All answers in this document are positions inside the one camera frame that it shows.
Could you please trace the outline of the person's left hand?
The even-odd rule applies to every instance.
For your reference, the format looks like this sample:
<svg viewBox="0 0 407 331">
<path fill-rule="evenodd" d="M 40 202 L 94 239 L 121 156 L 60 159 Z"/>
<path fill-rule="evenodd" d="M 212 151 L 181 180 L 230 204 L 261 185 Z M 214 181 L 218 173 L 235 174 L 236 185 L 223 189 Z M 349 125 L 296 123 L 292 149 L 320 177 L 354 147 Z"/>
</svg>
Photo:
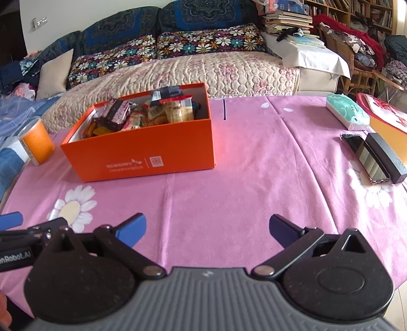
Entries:
<svg viewBox="0 0 407 331">
<path fill-rule="evenodd" d="M 7 309 L 7 297 L 3 292 L 0 292 L 0 322 L 5 327 L 9 327 L 12 322 L 12 316 Z"/>
</svg>

